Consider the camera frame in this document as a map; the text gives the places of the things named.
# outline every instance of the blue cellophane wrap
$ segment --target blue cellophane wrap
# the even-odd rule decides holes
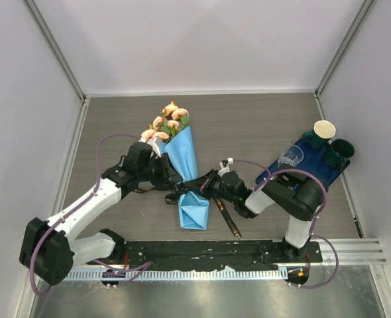
[[[168,144],[162,143],[160,150],[169,155],[170,162],[184,182],[198,178],[191,127],[178,133]],[[181,228],[206,230],[209,200],[188,192],[180,196],[178,210]]]

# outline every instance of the pink rose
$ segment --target pink rose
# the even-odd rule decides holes
[[[188,113],[188,111],[185,108],[178,108],[178,109],[176,109],[172,113],[172,118],[174,120],[176,120],[176,119],[178,119],[179,117],[181,117],[182,115],[185,115],[185,114],[188,114],[188,116],[190,116],[190,114]]]
[[[159,137],[162,140],[168,140],[170,138],[170,136],[168,134],[166,134],[165,132],[162,132],[162,131],[155,132],[153,137]]]
[[[163,117],[157,116],[156,119],[153,121],[153,127],[157,130],[157,125],[163,123]]]
[[[178,106],[176,105],[176,103],[174,101],[171,101],[168,106],[163,108],[162,114],[165,116],[168,116],[168,115],[172,114],[176,109],[178,109]]]
[[[148,140],[150,139],[151,137],[153,137],[154,133],[156,131],[154,129],[147,129],[146,131],[144,131],[142,134],[141,134],[141,138],[144,138],[145,140]]]
[[[180,126],[178,121],[168,121],[168,127],[178,129]]]

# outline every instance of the white enclosure wall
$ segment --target white enclosure wall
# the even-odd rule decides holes
[[[314,90],[362,0],[36,0],[87,94]]]
[[[0,318],[14,317],[26,224],[47,217],[80,101],[21,1],[0,1]]]
[[[339,137],[357,153],[347,171],[361,225],[391,268],[391,0],[377,1],[323,94]]]

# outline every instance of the wooden tabletop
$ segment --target wooden tabletop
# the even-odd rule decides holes
[[[95,183],[95,147],[101,138],[113,133],[139,135],[171,101],[190,112],[200,175],[219,168],[219,161],[228,157],[269,166],[285,145],[297,141],[321,119],[312,93],[93,98],[65,206]],[[108,140],[101,151],[102,171],[115,165],[133,141],[125,137]],[[249,187],[255,185],[254,179],[261,173],[261,169],[250,164],[236,163],[231,167]],[[181,229],[178,208],[165,204],[166,194],[159,191],[131,193],[102,213],[80,236],[108,228],[126,240],[233,239],[214,202],[210,205],[206,231]],[[244,239],[281,239],[285,235],[288,214],[277,205],[255,219],[240,217],[230,203],[227,207]],[[358,237],[340,179],[329,189],[329,205],[315,233],[331,239]]]

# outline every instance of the green cup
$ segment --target green cup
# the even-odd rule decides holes
[[[302,140],[311,148],[319,149],[335,135],[335,127],[329,121],[317,121],[312,130],[303,134]]]
[[[355,147],[350,142],[344,139],[335,139],[324,152],[322,158],[328,166],[341,169],[354,154]]]

